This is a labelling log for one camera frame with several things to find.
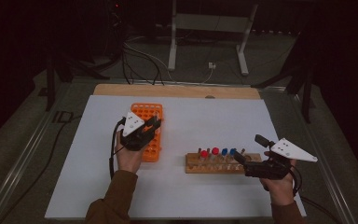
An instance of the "hand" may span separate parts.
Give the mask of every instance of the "hand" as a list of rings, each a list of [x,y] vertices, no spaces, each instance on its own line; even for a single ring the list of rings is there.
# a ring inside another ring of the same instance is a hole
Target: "hand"
[[[290,160],[290,163],[295,166],[296,160]],[[295,201],[293,195],[293,177],[290,174],[287,174],[280,180],[260,178],[260,182],[264,188],[267,187],[271,203],[276,205],[288,205]]]
[[[144,153],[145,147],[143,147],[139,151],[129,151],[124,148],[120,143],[121,132],[117,132],[116,134],[116,157],[117,157],[117,166],[118,170],[125,170],[136,174],[138,172],[139,167],[142,162],[142,155]]]

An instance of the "brown sleeve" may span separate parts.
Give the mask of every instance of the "brown sleeve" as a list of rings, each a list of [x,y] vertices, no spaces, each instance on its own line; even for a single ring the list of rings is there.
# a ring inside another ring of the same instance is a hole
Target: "brown sleeve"
[[[288,205],[271,204],[272,217],[276,224],[305,224],[296,201]]]
[[[128,212],[137,179],[134,173],[116,171],[104,198],[89,206],[86,223],[130,223]]]

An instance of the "gray floor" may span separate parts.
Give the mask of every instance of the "gray floor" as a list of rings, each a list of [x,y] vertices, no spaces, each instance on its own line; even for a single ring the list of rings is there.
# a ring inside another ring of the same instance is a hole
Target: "gray floor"
[[[295,38],[287,35],[251,35],[245,50],[250,75],[243,77],[238,66],[235,45],[241,40],[237,36],[211,44],[191,44],[178,47],[176,70],[168,73],[159,63],[162,80],[165,84],[186,85],[229,85],[244,86],[259,83],[277,75],[287,57]],[[163,63],[168,61],[170,39],[159,37],[148,40],[142,37],[131,38],[129,47],[151,54]],[[131,67],[146,79],[156,74],[154,65],[147,60],[128,56]],[[216,63],[212,72],[208,62]],[[58,89],[58,101],[51,113],[44,111],[46,99],[37,96],[46,86],[46,73],[35,77],[35,91],[23,102],[12,118],[0,130],[0,187],[3,186],[10,168],[25,148],[34,148],[29,163],[23,173],[16,173],[21,180],[7,201],[5,209],[22,195],[36,179],[48,160],[53,142],[61,124],[51,123],[55,111],[65,110],[81,115],[88,97],[100,80],[87,77],[78,71],[72,83],[62,83]],[[125,83],[121,63],[102,72],[111,77],[107,83]],[[299,162],[304,184],[300,195],[319,203],[343,223],[358,223],[358,163],[351,153],[345,136],[324,103],[317,87],[312,88],[311,124],[301,118],[298,97],[282,91],[288,78],[277,82],[273,87],[260,92],[270,112],[279,137],[286,137],[318,156],[317,164]],[[49,198],[54,190],[66,154],[76,133],[79,119],[65,126],[57,142],[51,164],[36,185],[26,194],[3,223],[82,223],[81,220],[44,219]],[[334,223],[328,216],[304,203],[309,223]],[[141,223],[273,223],[270,218],[242,220],[150,220]]]

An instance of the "metal stand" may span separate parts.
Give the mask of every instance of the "metal stand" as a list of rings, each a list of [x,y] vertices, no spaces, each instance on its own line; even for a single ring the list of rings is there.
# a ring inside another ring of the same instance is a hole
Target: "metal stand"
[[[240,63],[241,74],[249,74],[243,54],[246,42],[252,29],[255,13],[258,5],[253,5],[249,18],[243,17],[223,17],[176,13],[176,0],[172,0],[172,36],[170,58],[168,60],[168,69],[175,70],[176,61],[176,29],[188,30],[207,30],[243,33],[242,42],[236,47],[238,61]]]

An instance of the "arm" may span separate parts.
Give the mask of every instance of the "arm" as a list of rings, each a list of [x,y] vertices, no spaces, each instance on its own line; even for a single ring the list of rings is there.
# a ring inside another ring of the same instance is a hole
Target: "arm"
[[[261,184],[269,191],[272,217],[276,224],[304,224],[293,195],[293,178],[290,174],[281,180],[260,179]]]
[[[130,223],[132,194],[135,191],[136,181],[144,150],[129,151],[120,144],[120,132],[117,133],[118,170],[112,178],[109,188],[103,199],[93,202],[86,214],[86,223]]]

